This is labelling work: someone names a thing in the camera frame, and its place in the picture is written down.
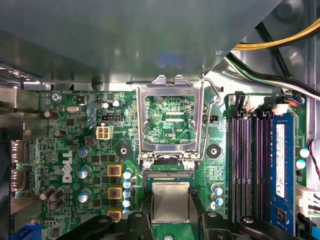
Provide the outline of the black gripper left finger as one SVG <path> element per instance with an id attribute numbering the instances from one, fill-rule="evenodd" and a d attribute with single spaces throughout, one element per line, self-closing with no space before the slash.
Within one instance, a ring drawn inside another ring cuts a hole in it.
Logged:
<path id="1" fill-rule="evenodd" d="M 104 215 L 89 220 L 84 227 L 85 240 L 152 240 L 151 227 L 153 194 L 147 192 L 141 200 L 140 210 L 124 214 L 119 222 Z"/>

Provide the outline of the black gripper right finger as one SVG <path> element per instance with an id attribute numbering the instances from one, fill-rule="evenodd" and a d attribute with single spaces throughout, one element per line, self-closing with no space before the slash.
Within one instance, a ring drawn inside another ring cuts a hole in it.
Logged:
<path id="1" fill-rule="evenodd" d="M 199 194 L 191 189 L 188 194 L 188 216 L 196 240 L 296 240 L 297 237 L 272 224 L 243 216 L 232 222 L 215 211 L 206 211 Z"/>

